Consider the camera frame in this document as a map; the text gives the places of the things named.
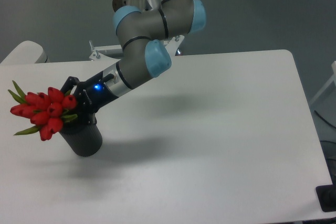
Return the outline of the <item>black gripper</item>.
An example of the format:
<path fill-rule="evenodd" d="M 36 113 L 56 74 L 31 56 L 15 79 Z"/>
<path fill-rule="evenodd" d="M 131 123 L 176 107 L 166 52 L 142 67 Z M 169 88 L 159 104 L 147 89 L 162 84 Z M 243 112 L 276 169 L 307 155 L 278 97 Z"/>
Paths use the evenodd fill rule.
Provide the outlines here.
<path fill-rule="evenodd" d="M 71 91 L 75 86 L 74 97 L 77 101 L 77 123 L 79 125 L 96 125 L 96 112 L 103 106 L 117 99 L 107 87 L 106 82 L 113 80 L 114 74 L 109 73 L 105 77 L 103 72 L 94 75 L 86 81 L 79 81 L 77 77 L 69 76 L 61 87 L 62 93 Z"/>

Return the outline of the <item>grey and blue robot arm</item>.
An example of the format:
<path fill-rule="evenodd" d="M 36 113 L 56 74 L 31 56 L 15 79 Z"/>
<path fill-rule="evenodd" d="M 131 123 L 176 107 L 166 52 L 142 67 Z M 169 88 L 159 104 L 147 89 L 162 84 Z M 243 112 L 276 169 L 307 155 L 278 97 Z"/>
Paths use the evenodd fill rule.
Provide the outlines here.
<path fill-rule="evenodd" d="M 95 124 L 101 107 L 167 71 L 172 62 L 163 40 L 202 30 L 206 12 L 200 0 L 159 0 L 151 10 L 126 2 L 113 24 L 123 58 L 86 81 L 67 79 L 62 91 L 74 90 L 77 105 L 64 116 L 66 127 Z"/>

